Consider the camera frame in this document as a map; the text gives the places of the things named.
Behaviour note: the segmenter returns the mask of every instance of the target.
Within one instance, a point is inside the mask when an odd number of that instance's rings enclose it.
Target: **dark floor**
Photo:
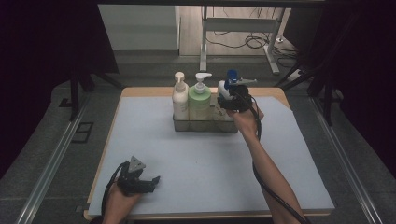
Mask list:
[[[227,69],[235,68],[244,78],[257,78],[256,86],[271,87],[288,71],[281,67],[282,75],[270,74],[264,63],[210,63],[208,71],[214,74],[207,85],[214,87],[223,78]],[[194,82],[193,75],[198,63],[123,63],[119,64],[121,75],[111,75],[124,85],[172,86],[173,74],[186,73],[187,82]],[[33,223],[88,223],[82,211],[87,207],[92,181],[101,158],[106,138],[113,120],[121,90],[93,76],[96,88],[89,97],[86,111],[80,122],[92,122],[92,133],[87,143],[71,143],[50,183],[44,200],[34,216]],[[290,107],[300,126],[323,182],[336,206],[326,217],[311,217],[312,223],[370,223],[359,197],[351,187],[340,161],[337,159],[331,140],[324,132],[317,111],[306,94],[308,83],[286,91]],[[14,223],[23,205],[43,172],[53,150],[57,147],[64,130],[69,125],[70,108],[59,107],[63,98],[70,96],[66,82],[52,92],[52,102],[45,117],[37,126],[20,156],[0,180],[0,223]],[[396,181],[375,152],[345,118],[337,102],[332,104],[333,129],[357,176],[370,195],[383,223],[396,220]],[[81,139],[77,134],[75,140]],[[168,223],[169,221],[136,221],[137,223]],[[262,218],[233,220],[194,220],[194,223],[265,223]]]

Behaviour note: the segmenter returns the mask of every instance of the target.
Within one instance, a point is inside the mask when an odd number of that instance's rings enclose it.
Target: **human hand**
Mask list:
[[[257,103],[254,103],[254,110],[259,114],[259,118],[262,119],[264,114],[257,107]],[[233,118],[236,128],[243,135],[256,134],[257,132],[257,123],[253,113],[250,110],[244,111],[242,113],[236,112],[233,110],[227,110],[228,116]]]
[[[128,216],[141,196],[142,194],[126,196],[120,187],[117,186],[117,181],[114,182],[108,193],[103,223],[119,224],[125,217]]]

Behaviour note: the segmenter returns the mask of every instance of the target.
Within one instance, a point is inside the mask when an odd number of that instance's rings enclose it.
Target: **black curtain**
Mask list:
[[[394,176],[395,11],[392,1],[368,1],[332,67],[342,110]]]
[[[93,1],[7,0],[0,8],[2,176],[71,71],[86,79],[118,67]]]

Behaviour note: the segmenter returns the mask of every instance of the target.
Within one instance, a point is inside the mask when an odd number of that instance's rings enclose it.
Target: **black cable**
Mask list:
[[[293,66],[286,66],[285,64],[283,64],[280,60],[282,59],[291,59],[291,58],[278,58],[276,59],[277,64],[279,64],[282,67],[286,67],[286,68],[292,68]]]
[[[230,16],[228,16],[227,12],[225,11],[225,7],[223,7],[223,12],[225,13],[225,15],[226,15],[227,17],[230,17]]]
[[[278,49],[274,49],[273,50],[274,55],[280,55],[289,59],[297,59],[297,55],[296,54],[288,54],[288,53],[283,53],[281,51],[279,51]]]
[[[244,46],[246,45],[246,43],[245,43],[245,44],[243,44],[243,45],[241,45],[241,46],[229,46],[229,45],[225,45],[225,44],[222,44],[222,43],[210,41],[210,40],[208,40],[207,38],[206,38],[206,41],[209,42],[209,43],[211,43],[211,44],[222,45],[222,46],[224,46],[224,47],[231,48],[231,49],[239,49],[239,48],[242,48],[242,47],[244,47]]]
[[[271,19],[274,18],[275,10],[276,10],[276,7],[274,8],[273,15],[272,15]]]
[[[257,18],[260,17],[260,15],[262,14],[262,7],[259,9],[259,11],[257,12]]]
[[[265,19],[268,19],[268,12],[270,11],[270,8],[267,8],[267,12],[265,12]]]
[[[213,32],[213,34],[215,34],[215,35],[227,35],[229,33],[230,33],[230,31],[223,32],[223,33],[220,33],[220,34],[216,34],[216,31]]]
[[[249,17],[251,17],[251,15],[253,15],[253,12],[254,11],[256,11],[256,9],[258,9],[257,7],[255,7],[251,12],[250,12],[250,15],[249,15]]]
[[[254,46],[251,46],[249,43],[250,43],[250,41],[256,41],[257,43],[259,43],[259,46],[257,46],[257,47],[254,47]],[[262,39],[260,36],[257,36],[257,35],[253,35],[253,33],[250,33],[250,35],[248,35],[246,38],[245,38],[245,43],[251,48],[251,49],[261,49],[262,47],[264,47],[265,46],[265,44],[267,44],[267,42],[265,41],[265,39]]]
[[[251,105],[251,102],[247,102],[245,100],[244,97],[242,97],[238,92],[236,92],[236,94],[242,99],[242,101],[249,107],[250,111],[252,112],[255,120],[256,120],[256,124],[257,124],[257,137],[260,139],[262,138],[262,122],[260,120],[260,115],[259,115],[259,106],[257,105],[257,101],[256,99],[254,99],[253,97],[251,97],[255,104],[256,104],[256,110],[253,108],[253,106]],[[262,178],[260,177],[259,173],[256,170],[256,167],[254,165],[254,163],[252,163],[253,166],[253,173],[256,176],[257,181],[259,182],[259,184],[262,186],[263,189],[265,189],[266,192],[268,192],[268,194],[270,194],[280,205],[282,205],[286,210],[288,210],[292,216],[294,216],[301,224],[309,224],[308,221],[306,221],[302,216],[300,216],[300,214],[298,214],[288,203],[286,203],[285,201],[283,201],[282,198],[279,197],[279,195],[277,195],[275,192],[273,192],[262,180]]]
[[[266,34],[266,33],[262,33],[262,34],[265,36],[265,40],[264,41],[269,44],[269,42],[270,42],[269,35]],[[295,54],[284,53],[281,50],[287,51],[287,52],[295,52]],[[279,48],[279,47],[274,45],[273,52],[275,54],[282,55],[282,56],[285,56],[285,57],[296,58],[298,50],[295,50],[295,49],[281,49],[281,48]]]
[[[116,172],[114,172],[114,174],[111,176],[110,181],[108,181],[107,185],[106,185],[106,189],[105,189],[105,193],[103,194],[103,199],[102,199],[102,217],[105,216],[105,211],[106,211],[106,201],[107,201],[107,196],[108,196],[108,192],[110,191],[111,186],[114,183],[114,180],[116,179],[116,175],[119,172],[120,168],[122,168],[125,165],[128,165],[129,162],[125,161],[124,163],[122,163],[116,170]]]

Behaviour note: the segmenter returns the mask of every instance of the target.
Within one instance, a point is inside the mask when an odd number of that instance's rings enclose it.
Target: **metal rail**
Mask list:
[[[343,146],[341,145],[334,129],[328,125],[325,118],[322,116],[322,109],[318,99],[310,98],[311,103],[314,105],[320,124],[323,127],[326,135],[331,140],[332,148],[334,149],[335,155],[340,162],[341,168],[343,169],[346,179],[349,182],[350,187],[352,187],[355,195],[361,204],[361,209],[367,217],[367,220],[371,224],[382,224],[382,220],[379,214],[376,212],[375,205],[367,193],[366,188],[361,183],[355,169],[352,166]]]
[[[67,125],[64,135],[49,158],[49,161],[44,168],[44,171],[41,173],[41,176],[35,183],[35,187],[33,188],[15,223],[32,223],[35,214],[37,213],[37,210],[50,187],[50,183],[52,182],[52,179],[55,176],[59,165],[61,164],[64,153],[66,152],[70,141],[72,140],[73,134],[76,131],[79,122],[81,121],[89,100],[90,94],[87,93],[86,97],[84,97],[82,101],[81,108],[78,111],[76,118],[74,121],[70,121]]]

